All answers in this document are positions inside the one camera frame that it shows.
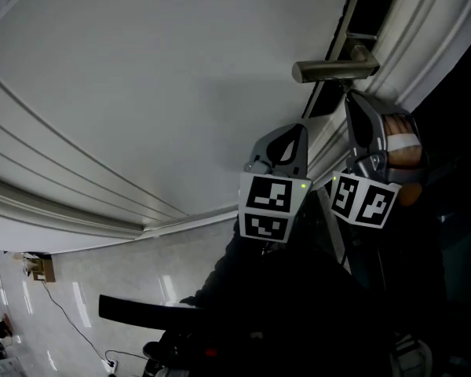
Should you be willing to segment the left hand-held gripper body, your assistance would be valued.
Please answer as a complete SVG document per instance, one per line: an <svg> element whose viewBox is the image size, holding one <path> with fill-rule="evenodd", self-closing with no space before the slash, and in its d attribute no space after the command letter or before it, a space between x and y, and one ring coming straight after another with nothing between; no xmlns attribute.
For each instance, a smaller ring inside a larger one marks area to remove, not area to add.
<svg viewBox="0 0 471 377"><path fill-rule="evenodd" d="M286 243L312 181L306 168L254 159L240 174L239 232L246 238Z"/></svg>

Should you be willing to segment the person's right hand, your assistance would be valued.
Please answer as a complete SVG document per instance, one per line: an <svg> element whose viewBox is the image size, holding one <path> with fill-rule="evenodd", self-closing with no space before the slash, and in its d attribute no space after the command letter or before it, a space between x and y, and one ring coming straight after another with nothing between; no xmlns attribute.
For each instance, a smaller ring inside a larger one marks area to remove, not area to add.
<svg viewBox="0 0 471 377"><path fill-rule="evenodd" d="M403 114L384 118L388 162L391 167L415 168L422 160L422 145L413 121Z"/></svg>

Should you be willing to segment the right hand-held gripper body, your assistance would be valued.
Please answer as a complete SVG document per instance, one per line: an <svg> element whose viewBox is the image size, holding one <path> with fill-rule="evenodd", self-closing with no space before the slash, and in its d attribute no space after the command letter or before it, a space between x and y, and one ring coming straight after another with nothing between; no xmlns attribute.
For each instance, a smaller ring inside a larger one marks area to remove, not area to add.
<svg viewBox="0 0 471 377"><path fill-rule="evenodd" d="M422 182L425 179L426 159L415 168L391 167L388 162L387 140L384 118L387 115L403 114L414 123L406 111L391 114L380 112L380 129L376 132L371 150L360 150L351 146L344 172L335 171L331 178L330 210L351 225L380 229L384 226L396 197L404 185Z"/></svg>

